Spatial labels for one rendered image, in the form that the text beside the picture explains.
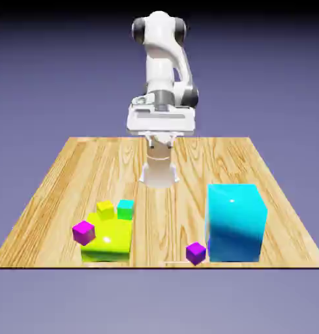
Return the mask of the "small yellow cube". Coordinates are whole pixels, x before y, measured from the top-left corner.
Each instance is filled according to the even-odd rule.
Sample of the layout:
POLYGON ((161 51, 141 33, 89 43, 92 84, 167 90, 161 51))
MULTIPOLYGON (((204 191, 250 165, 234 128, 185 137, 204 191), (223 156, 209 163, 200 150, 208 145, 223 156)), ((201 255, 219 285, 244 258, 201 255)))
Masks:
POLYGON ((97 215, 101 220, 114 218, 115 212, 113 203, 109 200, 97 202, 97 215))

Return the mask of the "small magenta cube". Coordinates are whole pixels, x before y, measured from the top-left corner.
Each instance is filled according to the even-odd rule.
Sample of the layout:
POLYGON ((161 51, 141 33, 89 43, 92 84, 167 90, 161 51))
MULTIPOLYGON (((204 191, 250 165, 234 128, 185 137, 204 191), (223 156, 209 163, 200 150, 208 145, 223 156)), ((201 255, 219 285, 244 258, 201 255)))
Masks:
POLYGON ((86 246, 95 238, 95 226, 83 220, 72 227, 73 239, 82 246, 86 246))

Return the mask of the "small green cube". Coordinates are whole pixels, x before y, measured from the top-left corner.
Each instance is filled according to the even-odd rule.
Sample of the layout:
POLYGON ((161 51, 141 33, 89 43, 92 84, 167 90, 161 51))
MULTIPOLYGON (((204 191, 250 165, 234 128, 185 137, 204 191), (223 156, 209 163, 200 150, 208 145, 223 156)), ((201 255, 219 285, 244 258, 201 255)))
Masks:
POLYGON ((134 201, 120 200, 117 205, 117 218, 121 220, 132 220, 134 215, 134 201))

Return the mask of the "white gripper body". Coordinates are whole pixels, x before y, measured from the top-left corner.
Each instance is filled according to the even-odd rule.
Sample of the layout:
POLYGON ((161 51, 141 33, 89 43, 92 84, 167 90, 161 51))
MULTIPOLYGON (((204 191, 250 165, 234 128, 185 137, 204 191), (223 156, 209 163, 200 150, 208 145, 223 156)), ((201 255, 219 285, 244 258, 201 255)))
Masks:
POLYGON ((186 136, 195 130, 195 109, 168 106, 168 111, 156 111, 152 104, 129 106, 127 130, 132 134, 167 132, 186 136))

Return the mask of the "large yellow-green box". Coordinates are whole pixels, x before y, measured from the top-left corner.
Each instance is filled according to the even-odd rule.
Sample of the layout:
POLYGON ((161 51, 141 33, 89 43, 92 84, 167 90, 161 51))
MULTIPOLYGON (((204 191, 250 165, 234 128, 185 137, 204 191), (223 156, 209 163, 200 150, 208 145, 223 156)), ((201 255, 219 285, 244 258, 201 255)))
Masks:
POLYGON ((95 238, 80 246, 83 262, 127 262, 132 243, 132 220, 102 220, 97 213, 90 213, 87 221, 95 227, 95 238))

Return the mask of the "small purple cube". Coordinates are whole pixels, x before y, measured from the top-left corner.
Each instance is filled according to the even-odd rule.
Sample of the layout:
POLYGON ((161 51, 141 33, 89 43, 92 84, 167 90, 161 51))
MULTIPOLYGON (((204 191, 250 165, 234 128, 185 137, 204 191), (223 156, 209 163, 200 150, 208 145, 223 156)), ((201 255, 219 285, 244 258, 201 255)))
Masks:
POLYGON ((197 266, 206 258, 206 248, 199 242, 192 243, 186 247, 186 259, 197 266))

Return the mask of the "large cyan box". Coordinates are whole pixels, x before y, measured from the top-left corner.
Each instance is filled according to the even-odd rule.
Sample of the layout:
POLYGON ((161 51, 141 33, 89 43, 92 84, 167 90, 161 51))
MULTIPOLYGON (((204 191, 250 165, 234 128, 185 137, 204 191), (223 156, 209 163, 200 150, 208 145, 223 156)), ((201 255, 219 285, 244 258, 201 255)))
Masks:
POLYGON ((254 184, 209 184, 205 241, 210 262, 258 262, 267 207, 254 184))

